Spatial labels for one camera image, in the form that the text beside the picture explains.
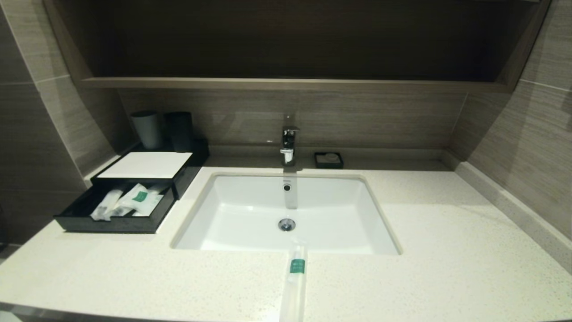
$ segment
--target black cup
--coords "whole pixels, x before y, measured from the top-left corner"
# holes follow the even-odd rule
[[[193,152],[193,118],[189,112],[165,114],[165,123],[175,152]]]

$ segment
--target green label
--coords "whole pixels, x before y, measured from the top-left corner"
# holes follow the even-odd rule
[[[302,273],[304,274],[304,260],[292,260],[290,264],[290,273]]]
[[[139,191],[139,193],[137,194],[137,196],[135,198],[133,198],[133,200],[135,200],[137,202],[142,202],[143,200],[145,200],[145,198],[147,198],[147,193],[144,193],[143,191]]]

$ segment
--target faucet handle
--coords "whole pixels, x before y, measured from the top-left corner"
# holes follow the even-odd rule
[[[300,132],[300,128],[295,127],[294,125],[286,125],[282,127],[282,133],[284,133],[284,135],[294,135],[296,132]]]

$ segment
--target white countertop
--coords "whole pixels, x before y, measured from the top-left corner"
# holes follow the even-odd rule
[[[0,302],[175,321],[277,321],[286,253],[175,250],[214,173],[204,167],[154,235],[65,233],[55,221],[0,265]],[[572,276],[454,172],[303,170],[360,175],[400,256],[310,253],[305,321],[572,319]]]

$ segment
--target gray wall tile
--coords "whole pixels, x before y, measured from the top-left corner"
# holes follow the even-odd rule
[[[0,86],[0,189],[84,191],[33,84]]]
[[[215,145],[278,145],[280,128],[302,131],[299,146],[443,148],[463,94],[314,91],[120,90],[128,113],[189,111]]]
[[[471,94],[451,148],[572,239],[572,92]]]
[[[0,0],[34,81],[69,74],[42,0]]]
[[[25,243],[80,194],[51,190],[0,190],[0,205],[9,226],[10,242]]]
[[[37,86],[82,175],[136,142],[117,91],[76,89],[69,76]]]
[[[572,0],[553,0],[522,78],[572,90]]]
[[[0,84],[31,81],[28,68],[0,6]]]

